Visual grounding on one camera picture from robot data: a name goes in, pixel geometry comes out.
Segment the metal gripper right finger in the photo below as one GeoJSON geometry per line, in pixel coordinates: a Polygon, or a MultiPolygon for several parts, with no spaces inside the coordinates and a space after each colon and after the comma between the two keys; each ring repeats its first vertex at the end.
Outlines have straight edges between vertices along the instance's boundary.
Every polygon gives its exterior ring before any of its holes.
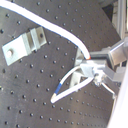
{"type": "Polygon", "coordinates": [[[80,74],[83,77],[91,77],[97,86],[111,81],[121,83],[123,81],[125,68],[118,67],[118,64],[112,66],[106,58],[92,58],[85,60],[82,52],[77,51],[75,64],[80,67],[80,74]]]}

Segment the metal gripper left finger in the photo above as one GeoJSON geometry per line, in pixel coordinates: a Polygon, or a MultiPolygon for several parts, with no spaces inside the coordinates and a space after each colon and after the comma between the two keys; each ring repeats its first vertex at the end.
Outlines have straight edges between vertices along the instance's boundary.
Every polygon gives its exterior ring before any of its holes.
{"type": "Polygon", "coordinates": [[[128,37],[120,40],[111,47],[90,53],[92,58],[106,58],[112,66],[128,60],[128,37]]]}

